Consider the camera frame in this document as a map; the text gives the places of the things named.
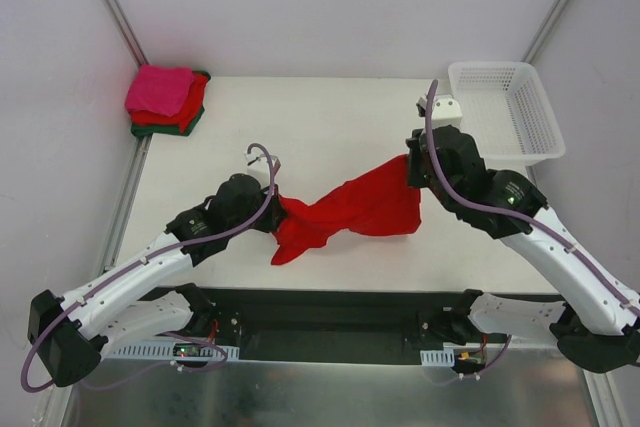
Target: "pink folded cloth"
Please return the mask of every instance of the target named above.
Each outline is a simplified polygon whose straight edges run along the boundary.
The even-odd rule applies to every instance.
[[[147,111],[172,116],[180,112],[193,82],[191,69],[143,65],[129,87],[124,106],[129,113]]]

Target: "green folded cloth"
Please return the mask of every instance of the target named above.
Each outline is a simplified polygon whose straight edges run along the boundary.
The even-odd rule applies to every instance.
[[[193,118],[193,120],[189,122],[189,125],[187,126],[184,132],[180,132],[180,127],[178,127],[177,125],[144,125],[143,126],[143,125],[131,124],[131,133],[136,137],[144,137],[145,135],[151,135],[151,134],[181,135],[183,137],[186,137],[193,131],[193,128],[196,126],[196,124],[202,117],[202,114],[204,114],[204,105],[200,107],[200,110],[198,111],[196,116]]]

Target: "white table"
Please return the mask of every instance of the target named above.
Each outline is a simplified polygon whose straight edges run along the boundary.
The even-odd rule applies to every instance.
[[[311,203],[395,155],[419,128],[415,102],[429,80],[213,78],[206,112],[188,138],[155,135],[119,259],[139,251],[175,215],[244,172],[257,141],[278,155],[280,191]],[[464,126],[473,133],[473,126]],[[350,232],[280,267],[270,265],[271,235],[247,232],[172,285],[356,291],[552,293],[524,259],[456,220],[422,193],[422,226],[412,236],[369,238]]]

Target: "stack of folded clothes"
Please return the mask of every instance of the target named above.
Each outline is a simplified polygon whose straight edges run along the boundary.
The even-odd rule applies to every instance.
[[[183,67],[140,67],[125,100],[131,133],[136,137],[189,135],[204,113],[202,100],[209,79],[207,72]]]

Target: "basket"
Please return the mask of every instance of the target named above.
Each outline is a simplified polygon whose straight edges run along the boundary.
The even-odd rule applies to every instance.
[[[530,166],[565,153],[536,69],[523,62],[456,62],[449,67],[462,130],[487,160]]]

